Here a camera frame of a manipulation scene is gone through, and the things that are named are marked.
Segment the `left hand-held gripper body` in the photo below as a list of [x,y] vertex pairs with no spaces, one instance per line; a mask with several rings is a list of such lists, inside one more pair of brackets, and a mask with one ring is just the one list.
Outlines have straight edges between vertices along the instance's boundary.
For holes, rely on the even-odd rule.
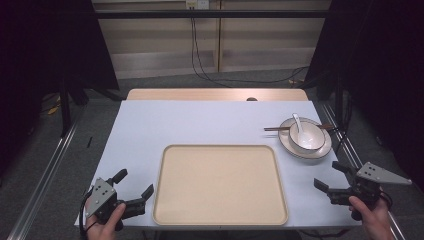
[[115,230],[121,231],[124,227],[123,221],[125,219],[145,214],[146,193],[143,193],[140,198],[134,200],[124,201],[118,199],[114,185],[118,184],[121,180],[122,177],[113,177],[108,180],[98,178],[95,181],[91,190],[90,203],[85,210],[85,218],[96,216],[99,224],[105,224],[110,219],[116,207],[124,203],[126,205],[124,213],[115,225]]

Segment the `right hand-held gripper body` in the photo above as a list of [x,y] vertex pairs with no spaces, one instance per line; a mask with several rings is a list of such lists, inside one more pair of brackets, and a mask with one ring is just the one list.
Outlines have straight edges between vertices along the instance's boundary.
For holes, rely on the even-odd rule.
[[382,190],[382,184],[411,185],[412,180],[390,172],[370,162],[365,163],[361,168],[354,168],[354,176],[345,175],[349,187],[346,189],[330,188],[327,197],[335,205],[351,206],[350,196],[355,196],[363,201],[366,206],[373,210],[379,199],[384,200],[388,208],[391,208],[392,198]]

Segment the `person's left hand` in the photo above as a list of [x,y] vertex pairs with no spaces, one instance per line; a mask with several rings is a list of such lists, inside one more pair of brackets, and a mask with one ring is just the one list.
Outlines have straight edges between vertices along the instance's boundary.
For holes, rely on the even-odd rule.
[[95,215],[87,218],[86,233],[88,240],[116,240],[115,227],[125,210],[126,205],[124,203],[118,205],[105,224],[99,224]]

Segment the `person's right hand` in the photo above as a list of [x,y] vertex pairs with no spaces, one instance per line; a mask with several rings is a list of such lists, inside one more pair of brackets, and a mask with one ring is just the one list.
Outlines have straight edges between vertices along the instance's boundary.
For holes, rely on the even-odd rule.
[[350,196],[349,202],[349,209],[362,215],[362,227],[368,240],[395,240],[391,232],[388,206],[384,200],[379,199],[373,210],[355,196]]

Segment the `white plate with dark rim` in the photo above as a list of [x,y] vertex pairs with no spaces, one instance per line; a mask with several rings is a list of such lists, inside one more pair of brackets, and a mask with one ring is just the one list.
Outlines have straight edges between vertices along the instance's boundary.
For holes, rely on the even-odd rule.
[[[315,124],[315,125],[319,124],[316,121],[313,121],[311,119],[304,118],[304,117],[300,117],[300,121],[301,121],[302,124],[303,124],[303,122],[308,122],[308,123]],[[293,125],[293,124],[295,124],[295,120],[293,118],[290,118],[290,119],[286,119],[285,121],[283,121],[281,123],[280,127],[289,127],[290,128],[291,125]],[[322,158],[322,157],[326,156],[330,152],[331,147],[332,147],[332,140],[331,140],[331,137],[330,137],[328,131],[325,130],[325,129],[322,129],[321,132],[324,135],[325,143],[320,149],[318,149],[317,151],[314,151],[312,153],[301,153],[300,151],[295,150],[295,148],[292,147],[290,145],[290,142],[289,142],[289,130],[280,130],[279,133],[278,133],[278,137],[279,137],[279,140],[280,140],[282,146],[285,148],[285,150],[288,151],[289,154],[296,156],[296,157],[299,157],[299,158],[303,158],[303,159],[318,159],[318,158]]]

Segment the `white bowl with dark rim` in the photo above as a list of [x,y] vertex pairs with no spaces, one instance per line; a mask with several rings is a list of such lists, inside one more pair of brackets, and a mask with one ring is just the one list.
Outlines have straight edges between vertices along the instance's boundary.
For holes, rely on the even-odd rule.
[[291,125],[289,128],[290,145],[301,153],[312,153],[320,149],[325,143],[325,138],[321,129],[317,125],[308,122],[303,122],[302,127],[304,134],[307,136],[308,143],[306,145],[298,143],[298,128],[295,122],[295,124]]

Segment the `white ceramic spoon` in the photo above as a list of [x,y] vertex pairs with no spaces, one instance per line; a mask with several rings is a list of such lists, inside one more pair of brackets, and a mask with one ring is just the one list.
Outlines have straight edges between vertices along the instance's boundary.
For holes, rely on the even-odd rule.
[[292,117],[295,120],[297,128],[298,128],[298,143],[302,143],[303,145],[306,145],[308,143],[308,139],[307,139],[307,136],[304,134],[300,118],[297,113],[293,113]]

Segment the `beige rectangular tray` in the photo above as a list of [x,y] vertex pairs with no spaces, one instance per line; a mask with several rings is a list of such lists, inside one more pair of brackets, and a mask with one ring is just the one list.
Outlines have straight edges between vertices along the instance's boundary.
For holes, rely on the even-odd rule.
[[170,145],[153,210],[162,226],[279,226],[288,209],[272,148]]

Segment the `white table sheet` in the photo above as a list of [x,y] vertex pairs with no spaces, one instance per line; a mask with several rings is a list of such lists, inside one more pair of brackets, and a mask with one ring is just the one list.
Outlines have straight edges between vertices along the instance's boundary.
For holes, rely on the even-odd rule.
[[[146,213],[126,220],[128,226],[161,230],[280,230],[353,227],[347,207],[331,204],[314,187],[314,179],[347,188],[343,173],[333,169],[334,152],[318,159],[288,153],[275,127],[297,113],[318,121],[310,101],[158,101],[128,100],[121,104],[94,178],[128,171],[116,185],[119,198],[136,198],[150,185],[154,194]],[[170,145],[265,145],[273,149],[288,209],[279,226],[162,226],[153,219],[164,150]]]

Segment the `black metal stand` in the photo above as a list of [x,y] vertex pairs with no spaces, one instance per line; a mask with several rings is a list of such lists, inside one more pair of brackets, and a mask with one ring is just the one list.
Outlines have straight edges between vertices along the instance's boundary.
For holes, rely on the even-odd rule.
[[61,106],[61,116],[62,116],[62,133],[61,136],[65,137],[71,128],[71,111],[69,105],[69,94],[66,83],[66,78],[63,77],[60,81],[60,106]]

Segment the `dark curtain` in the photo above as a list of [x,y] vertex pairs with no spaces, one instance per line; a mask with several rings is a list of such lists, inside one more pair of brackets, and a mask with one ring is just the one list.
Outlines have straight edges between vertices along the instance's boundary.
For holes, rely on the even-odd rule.
[[27,140],[42,98],[119,88],[92,0],[0,0],[0,177]]
[[348,91],[424,191],[424,0],[331,0],[305,86]]

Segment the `metal floor rail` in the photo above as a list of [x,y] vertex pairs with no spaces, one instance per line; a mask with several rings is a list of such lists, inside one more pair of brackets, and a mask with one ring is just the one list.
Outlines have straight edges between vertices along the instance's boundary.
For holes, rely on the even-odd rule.
[[[336,116],[336,111],[332,109],[329,103],[323,103],[321,105],[321,108],[323,113],[325,114],[325,118],[336,128],[335,137],[337,138],[337,142],[340,144],[340,147],[338,148],[338,153],[341,153],[343,156],[345,156],[353,167],[362,167],[364,163],[357,154],[343,127],[339,124],[339,121]],[[398,225],[396,218],[392,213],[389,213],[389,219],[394,239],[406,240],[405,235],[402,233],[400,226]]]
[[52,179],[56,175],[62,159],[64,158],[66,151],[73,139],[84,111],[85,109],[80,109],[71,117],[70,127],[65,131],[64,135],[60,137],[59,142],[52,156],[50,157],[41,179],[38,181],[29,201],[20,213],[14,227],[7,237],[7,240],[26,239],[34,219],[42,205],[45,195],[49,190]]

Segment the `black horizontal frame bar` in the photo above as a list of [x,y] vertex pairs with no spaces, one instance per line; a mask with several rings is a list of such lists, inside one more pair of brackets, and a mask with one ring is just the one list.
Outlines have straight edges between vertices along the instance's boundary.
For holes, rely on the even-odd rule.
[[179,19],[179,18],[326,18],[326,10],[97,10],[99,19]]

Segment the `white wall power outlet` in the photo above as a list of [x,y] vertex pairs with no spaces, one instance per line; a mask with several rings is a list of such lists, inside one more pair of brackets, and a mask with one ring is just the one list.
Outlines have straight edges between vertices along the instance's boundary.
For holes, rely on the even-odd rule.
[[208,10],[210,8],[209,0],[185,0],[188,10]]

